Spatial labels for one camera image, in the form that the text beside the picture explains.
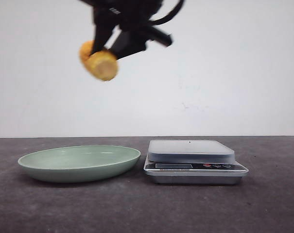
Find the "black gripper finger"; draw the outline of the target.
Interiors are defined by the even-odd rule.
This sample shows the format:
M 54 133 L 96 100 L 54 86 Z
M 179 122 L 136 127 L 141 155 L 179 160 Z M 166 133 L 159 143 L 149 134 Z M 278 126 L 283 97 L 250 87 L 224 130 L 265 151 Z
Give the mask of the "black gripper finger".
M 119 24 L 120 10 L 116 7 L 93 7 L 95 36 L 91 53 L 101 51 L 114 28 Z
M 108 49 L 121 59 L 146 50 L 147 36 L 134 31 L 121 31 L 113 45 Z

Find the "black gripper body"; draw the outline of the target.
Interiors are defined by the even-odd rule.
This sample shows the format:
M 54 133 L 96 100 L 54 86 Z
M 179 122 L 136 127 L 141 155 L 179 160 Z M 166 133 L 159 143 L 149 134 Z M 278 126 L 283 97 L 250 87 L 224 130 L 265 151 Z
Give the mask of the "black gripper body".
M 162 7 L 161 0 L 84 0 L 83 3 L 93 7 L 116 7 L 120 10 L 119 24 L 121 31 L 134 31 L 147 36 L 147 41 L 156 41 L 164 46 L 172 44 L 171 36 L 156 28 L 173 18 L 170 11 L 166 16 L 151 20 Z

